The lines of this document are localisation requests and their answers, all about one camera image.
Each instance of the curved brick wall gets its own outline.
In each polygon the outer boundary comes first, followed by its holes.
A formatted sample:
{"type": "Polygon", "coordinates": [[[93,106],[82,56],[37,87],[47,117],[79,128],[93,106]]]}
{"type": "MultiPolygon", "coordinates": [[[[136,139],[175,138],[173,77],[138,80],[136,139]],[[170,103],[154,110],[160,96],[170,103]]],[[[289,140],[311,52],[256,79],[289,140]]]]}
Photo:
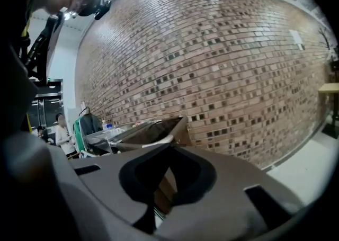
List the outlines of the curved brick wall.
{"type": "Polygon", "coordinates": [[[187,115],[196,146],[263,167],[324,115],[318,28],[279,0],[115,0],[80,46],[77,103],[119,124],[187,115]]]}

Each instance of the white wall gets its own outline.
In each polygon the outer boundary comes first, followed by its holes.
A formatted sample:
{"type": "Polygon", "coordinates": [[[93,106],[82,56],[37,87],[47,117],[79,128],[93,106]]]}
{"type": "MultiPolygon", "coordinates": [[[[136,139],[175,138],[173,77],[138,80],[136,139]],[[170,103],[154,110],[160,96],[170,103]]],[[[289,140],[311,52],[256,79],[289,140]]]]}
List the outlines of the white wall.
{"type": "MultiPolygon", "coordinates": [[[[31,19],[28,29],[31,44],[44,29],[46,21],[31,19]]],[[[48,77],[63,80],[64,113],[68,122],[68,109],[75,108],[75,64],[78,48],[81,40],[81,32],[67,26],[63,26],[57,42],[54,56],[51,60],[48,77]]],[[[68,131],[72,132],[72,123],[67,123],[68,131]]]]}

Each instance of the woman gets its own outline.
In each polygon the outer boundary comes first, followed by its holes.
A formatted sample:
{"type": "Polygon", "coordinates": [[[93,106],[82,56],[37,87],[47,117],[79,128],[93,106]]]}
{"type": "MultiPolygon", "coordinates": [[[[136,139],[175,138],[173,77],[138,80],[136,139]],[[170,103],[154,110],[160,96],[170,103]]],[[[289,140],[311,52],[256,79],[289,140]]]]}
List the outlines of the woman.
{"type": "Polygon", "coordinates": [[[55,144],[63,149],[67,157],[76,154],[77,151],[72,143],[72,137],[69,135],[66,129],[66,121],[64,115],[58,113],[56,115],[56,120],[59,125],[57,125],[56,127],[55,144]]]}

